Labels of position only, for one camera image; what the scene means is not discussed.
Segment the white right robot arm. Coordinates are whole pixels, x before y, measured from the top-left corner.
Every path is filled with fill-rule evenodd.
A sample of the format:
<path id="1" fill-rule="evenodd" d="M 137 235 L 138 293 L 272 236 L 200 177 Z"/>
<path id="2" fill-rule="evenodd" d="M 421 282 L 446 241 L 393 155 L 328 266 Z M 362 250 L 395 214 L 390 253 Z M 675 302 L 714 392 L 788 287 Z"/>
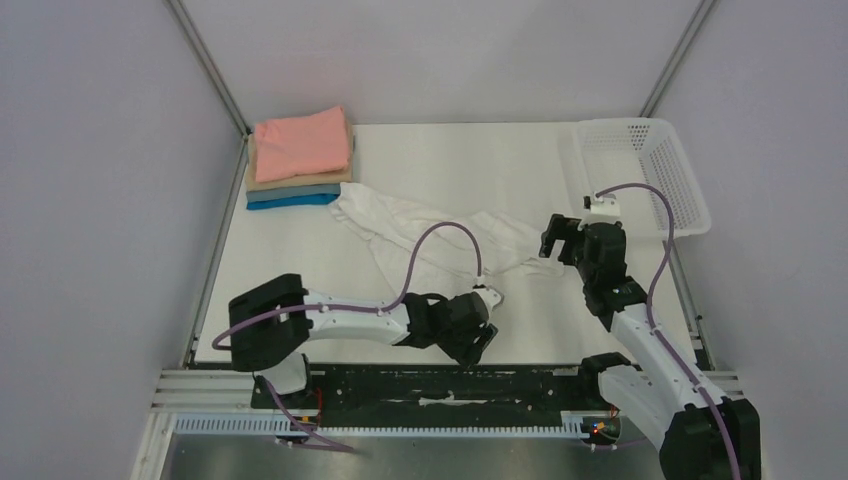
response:
<path id="1" fill-rule="evenodd" d="M 559 262 L 578 271 L 589 312 L 631 354 L 585 358 L 580 400 L 624 413 L 655 447 L 667 479 L 761 478 L 757 410 L 731 398 L 665 335 L 647 292 L 627 273 L 622 226 L 554 214 L 540 257 L 550 257 L 556 242 L 563 244 Z"/>

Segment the white t shirt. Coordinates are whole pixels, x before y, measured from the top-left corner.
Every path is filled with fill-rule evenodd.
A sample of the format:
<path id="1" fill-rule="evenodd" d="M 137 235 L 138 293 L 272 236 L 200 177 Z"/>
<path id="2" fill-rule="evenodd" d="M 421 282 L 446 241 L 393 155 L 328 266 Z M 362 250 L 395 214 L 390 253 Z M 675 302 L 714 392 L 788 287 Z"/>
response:
<path id="1" fill-rule="evenodd" d="M 366 242 L 389 282 L 402 281 L 418 247 L 412 280 L 497 276 L 511 270 L 560 277 L 563 268 L 538 257 L 540 231 L 500 212 L 448 214 L 359 183 L 341 185 L 332 217 Z"/>

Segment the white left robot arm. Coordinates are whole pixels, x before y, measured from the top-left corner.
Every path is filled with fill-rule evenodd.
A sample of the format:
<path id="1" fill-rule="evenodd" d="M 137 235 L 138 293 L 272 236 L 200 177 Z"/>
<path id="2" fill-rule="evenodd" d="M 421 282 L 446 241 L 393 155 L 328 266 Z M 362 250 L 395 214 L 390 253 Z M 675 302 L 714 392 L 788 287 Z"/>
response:
<path id="1" fill-rule="evenodd" d="M 229 302 L 229 327 L 212 347 L 229 352 L 234 370 L 253 376 L 252 407 L 271 408 L 281 400 L 288 408 L 305 408 L 315 390 L 309 360 L 299 350 L 304 343 L 437 346 L 471 367 L 498 333 L 491 317 L 502 302 L 498 290 L 482 283 L 452 298 L 404 292 L 389 303 L 344 300 L 305 288 L 298 274 L 284 274 Z"/>

